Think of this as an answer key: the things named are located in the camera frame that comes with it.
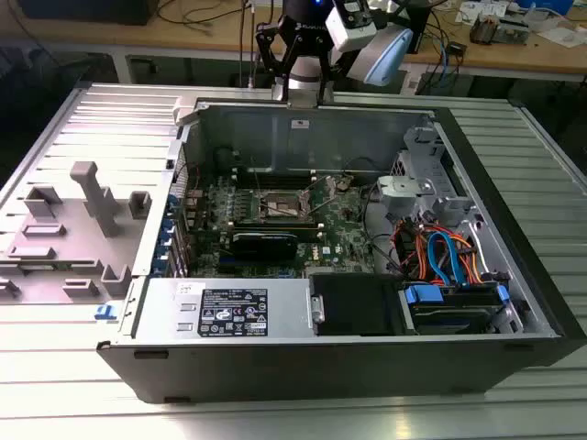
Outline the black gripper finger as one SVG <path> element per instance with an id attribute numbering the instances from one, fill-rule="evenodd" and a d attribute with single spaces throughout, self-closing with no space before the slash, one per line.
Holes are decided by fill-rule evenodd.
<path id="1" fill-rule="evenodd" d="M 318 105 L 331 99 L 334 81 L 338 78 L 340 67 L 333 61 L 333 42 L 330 37 L 316 37 L 311 55 L 304 56 L 304 77 L 316 91 Z"/>
<path id="2" fill-rule="evenodd" d="M 276 25 L 258 25 L 256 30 L 255 39 L 260 59 L 265 69 L 274 75 L 275 85 L 280 90 L 279 100 L 288 99 L 290 73 L 299 54 L 296 26 L 295 20 L 282 15 Z M 277 37 L 285 44 L 285 51 L 280 60 L 271 49 L 271 44 Z"/>

